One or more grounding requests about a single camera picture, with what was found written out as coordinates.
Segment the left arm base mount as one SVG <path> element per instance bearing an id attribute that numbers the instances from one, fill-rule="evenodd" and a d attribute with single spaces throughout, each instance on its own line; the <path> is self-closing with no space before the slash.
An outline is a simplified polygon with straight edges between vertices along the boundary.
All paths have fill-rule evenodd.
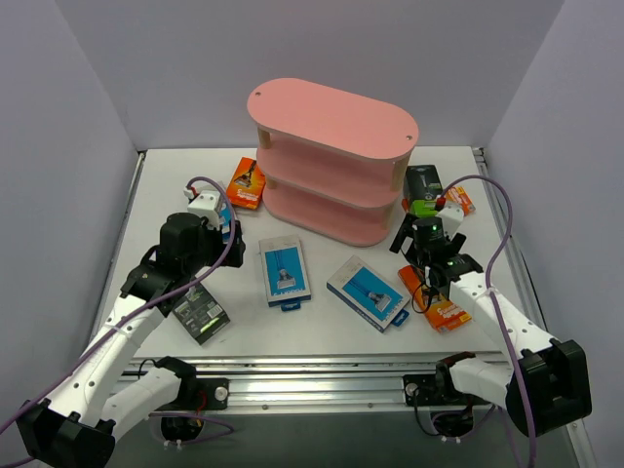
<path id="1" fill-rule="evenodd" d="M 226 410 L 230 381 L 223 377 L 198 378 L 183 383 L 176 399 L 148 416 L 155 438 L 165 445 L 199 445 L 234 433 L 234 427 L 209 416 L 209 411 Z"/>

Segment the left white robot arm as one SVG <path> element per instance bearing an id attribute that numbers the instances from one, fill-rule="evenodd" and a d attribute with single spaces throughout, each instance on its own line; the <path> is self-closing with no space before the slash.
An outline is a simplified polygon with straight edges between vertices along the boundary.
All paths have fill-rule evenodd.
<path id="1" fill-rule="evenodd" d="M 244 252 L 236 218 L 224 236 L 204 217 L 169 215 L 158 244 L 128 274 L 72 370 L 19 409 L 16 424 L 28 455 L 52 467 L 103 467 L 117 441 L 151 412 L 193 408 L 200 393 L 196 370 L 178 358 L 162 358 L 123 391 L 112 389 L 188 290 L 220 266 L 240 267 Z"/>

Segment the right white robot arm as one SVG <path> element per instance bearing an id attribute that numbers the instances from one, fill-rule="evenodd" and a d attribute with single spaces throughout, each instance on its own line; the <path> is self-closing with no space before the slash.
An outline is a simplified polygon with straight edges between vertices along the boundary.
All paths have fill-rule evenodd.
<path id="1" fill-rule="evenodd" d="M 592 399 L 586 354 L 535 325 L 461 248 L 466 238 L 445 234 L 442 220 L 406 214 L 390 247 L 401 253 L 432 293 L 467 312 L 505 357 L 505 366 L 470 352 L 440 361 L 433 390 L 444 402 L 471 395 L 507 411 L 525 436 L 540 436 L 588 416 Z"/>

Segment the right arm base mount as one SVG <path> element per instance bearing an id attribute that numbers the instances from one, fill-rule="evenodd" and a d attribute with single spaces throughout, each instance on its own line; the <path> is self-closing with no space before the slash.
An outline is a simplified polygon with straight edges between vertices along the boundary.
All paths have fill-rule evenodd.
<path id="1" fill-rule="evenodd" d="M 488 403 L 478 397 L 447 392 L 437 386 L 432 373 L 405 374 L 404 398 L 415 422 L 427 437 L 459 443 L 478 426 L 475 409 Z"/>

